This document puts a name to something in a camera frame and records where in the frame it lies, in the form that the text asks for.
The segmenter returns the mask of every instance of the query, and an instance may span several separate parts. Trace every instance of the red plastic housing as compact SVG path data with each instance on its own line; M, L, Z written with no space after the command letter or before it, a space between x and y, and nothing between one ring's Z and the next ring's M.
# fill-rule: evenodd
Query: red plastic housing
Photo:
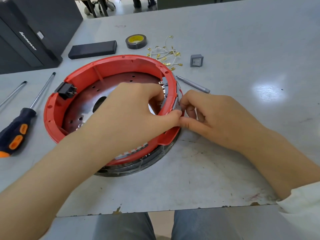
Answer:
M148 73L158 77L161 81L162 77L166 77L169 89L168 96L165 105L158 115L166 115L172 110L177 98L176 80L174 79L172 72L165 65L146 56L120 55L97 60L72 72L64 79L64 82L73 84L77 88L77 93L79 94L94 82L103 80L104 77L125 72ZM56 143L59 143L66 135L68 135L68 132L62 128L62 122L67 108L76 96L77 95L73 98L63 100L58 93L53 93L47 100L43 115L44 125L49 136ZM129 163L152 152L158 145L169 145L177 135L179 129L179 127L174 127L166 131L166 133L148 141L147 147L128 157L113 160L107 165Z

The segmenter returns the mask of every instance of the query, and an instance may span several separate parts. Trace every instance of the black and orange handle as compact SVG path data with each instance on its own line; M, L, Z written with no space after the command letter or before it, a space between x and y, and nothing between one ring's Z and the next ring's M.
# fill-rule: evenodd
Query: black and orange handle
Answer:
M0 158L9 157L19 149L36 114L33 109L23 108L20 115L0 132Z

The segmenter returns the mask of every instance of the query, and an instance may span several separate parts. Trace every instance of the screw hole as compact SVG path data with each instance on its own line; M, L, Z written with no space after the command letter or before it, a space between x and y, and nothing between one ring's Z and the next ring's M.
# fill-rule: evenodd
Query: screw hole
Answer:
M100 107L100 105L103 103L103 101L106 100L106 98L107 98L106 96L103 96L96 101L96 103L94 104L93 109L92 109L93 113L96 112L96 110Z

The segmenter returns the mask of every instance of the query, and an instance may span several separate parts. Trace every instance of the worn table surface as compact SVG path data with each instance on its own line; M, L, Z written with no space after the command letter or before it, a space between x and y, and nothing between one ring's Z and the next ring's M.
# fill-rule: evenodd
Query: worn table surface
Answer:
M320 163L320 0L246 0L85 20L55 69L0 76L0 101L29 83L0 108L0 130L29 107L48 77L56 77L35 108L38 117L19 154L0 160L0 190L39 161L55 143L47 135L47 97L77 68L102 57L70 60L72 45L116 40L117 54L146 55L147 47L170 45L181 52L175 73L231 95L264 125L278 131ZM125 39L145 34L148 45L129 50ZM204 56L190 68L191 54ZM183 92L190 86L180 83ZM183 131L170 152L129 176L92 176L78 186L58 216L274 204L266 180L241 155Z

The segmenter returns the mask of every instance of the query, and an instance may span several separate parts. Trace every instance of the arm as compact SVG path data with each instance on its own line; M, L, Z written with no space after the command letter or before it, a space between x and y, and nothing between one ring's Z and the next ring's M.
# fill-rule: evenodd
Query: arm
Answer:
M242 153L281 199L292 189L320 181L319 166L283 136L264 127L232 97L190 90L180 106L190 117L180 118L182 127Z
M0 239L39 239L79 184L117 155L177 126L181 111L150 113L148 102L163 99L157 84L121 83L81 129L0 194Z

